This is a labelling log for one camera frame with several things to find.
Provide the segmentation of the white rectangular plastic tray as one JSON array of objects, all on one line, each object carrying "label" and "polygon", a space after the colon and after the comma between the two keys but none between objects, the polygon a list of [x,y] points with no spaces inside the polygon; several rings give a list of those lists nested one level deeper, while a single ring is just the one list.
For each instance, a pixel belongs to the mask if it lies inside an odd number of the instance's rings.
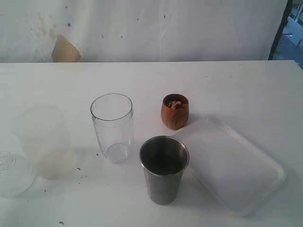
[{"label": "white rectangular plastic tray", "polygon": [[215,116],[204,116],[173,137],[188,149],[188,170],[235,216],[247,216],[286,179],[285,170]]}]

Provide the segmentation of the dark metal frame post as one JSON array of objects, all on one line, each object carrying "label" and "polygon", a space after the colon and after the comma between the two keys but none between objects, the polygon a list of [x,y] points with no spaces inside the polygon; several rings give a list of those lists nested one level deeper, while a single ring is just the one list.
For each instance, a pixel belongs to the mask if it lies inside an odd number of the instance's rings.
[{"label": "dark metal frame post", "polygon": [[292,11],[293,1],[288,0],[285,10],[282,15],[281,23],[272,43],[268,60],[294,60],[293,50],[294,45],[287,38],[292,33],[283,33],[284,28],[288,23],[289,14]]}]

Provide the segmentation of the stainless steel tumbler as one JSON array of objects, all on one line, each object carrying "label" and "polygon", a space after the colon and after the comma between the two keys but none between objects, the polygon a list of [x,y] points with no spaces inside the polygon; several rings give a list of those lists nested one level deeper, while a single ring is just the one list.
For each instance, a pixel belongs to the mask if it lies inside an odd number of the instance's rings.
[{"label": "stainless steel tumbler", "polygon": [[149,198],[156,204],[172,203],[189,164],[186,146],[171,136],[156,136],[143,143],[139,151]]}]

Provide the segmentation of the clear plastic shaker cup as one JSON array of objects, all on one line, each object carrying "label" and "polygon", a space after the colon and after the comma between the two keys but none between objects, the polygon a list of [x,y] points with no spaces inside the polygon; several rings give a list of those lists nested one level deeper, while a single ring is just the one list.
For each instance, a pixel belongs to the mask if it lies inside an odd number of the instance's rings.
[{"label": "clear plastic shaker cup", "polygon": [[104,157],[112,163],[126,161],[133,151],[133,103],[120,93],[97,97],[90,106],[91,117]]}]

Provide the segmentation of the clear plastic shaker lid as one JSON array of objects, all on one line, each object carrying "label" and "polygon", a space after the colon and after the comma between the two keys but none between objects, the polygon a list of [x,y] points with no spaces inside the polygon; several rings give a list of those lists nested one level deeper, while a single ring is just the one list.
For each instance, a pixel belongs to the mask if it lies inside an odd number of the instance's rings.
[{"label": "clear plastic shaker lid", "polygon": [[13,198],[24,193],[36,179],[29,161],[21,155],[0,152],[0,196]]}]

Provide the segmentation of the small brown wooden cup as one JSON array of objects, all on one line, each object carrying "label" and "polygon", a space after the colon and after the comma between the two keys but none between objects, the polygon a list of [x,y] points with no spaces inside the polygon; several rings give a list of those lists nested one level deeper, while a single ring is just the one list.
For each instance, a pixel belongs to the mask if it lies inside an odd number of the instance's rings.
[{"label": "small brown wooden cup", "polygon": [[[179,100],[183,103],[183,108],[174,110],[167,107],[171,100]],[[184,127],[189,119],[189,101],[181,94],[169,94],[163,98],[161,106],[162,122],[170,129],[178,130]]]}]

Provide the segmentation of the translucent white plastic container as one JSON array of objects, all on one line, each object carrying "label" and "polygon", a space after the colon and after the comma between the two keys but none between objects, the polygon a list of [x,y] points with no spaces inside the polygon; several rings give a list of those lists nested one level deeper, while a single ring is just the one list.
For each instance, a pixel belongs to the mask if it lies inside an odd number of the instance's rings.
[{"label": "translucent white plastic container", "polygon": [[12,132],[40,177],[65,178],[73,168],[70,135],[57,106],[29,107],[13,119]]}]

